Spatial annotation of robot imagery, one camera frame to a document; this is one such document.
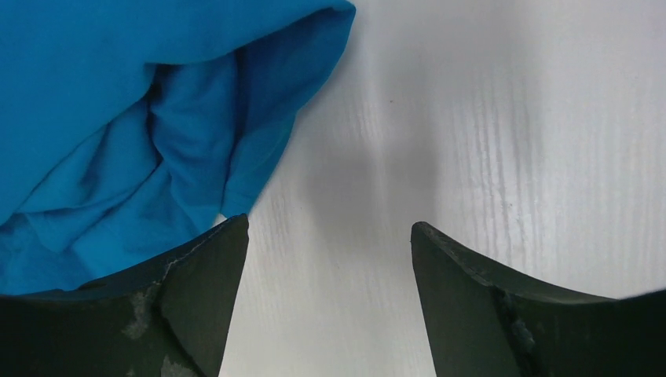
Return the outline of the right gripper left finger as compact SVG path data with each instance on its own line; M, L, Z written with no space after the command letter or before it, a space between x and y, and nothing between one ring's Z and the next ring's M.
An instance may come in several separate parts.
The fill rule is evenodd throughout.
M73 291L1 298L4 376L216 376L248 219Z

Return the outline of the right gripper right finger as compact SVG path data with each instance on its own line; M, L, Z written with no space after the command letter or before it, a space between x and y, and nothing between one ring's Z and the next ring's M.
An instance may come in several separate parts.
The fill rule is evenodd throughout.
M664 375L664 291L615 299L569 290L423 221L411 247L437 375Z

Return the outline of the blue t-shirt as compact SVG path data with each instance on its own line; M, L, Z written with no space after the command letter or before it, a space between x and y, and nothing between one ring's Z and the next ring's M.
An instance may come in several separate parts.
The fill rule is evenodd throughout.
M355 12L2 2L2 293L74 289L249 212Z

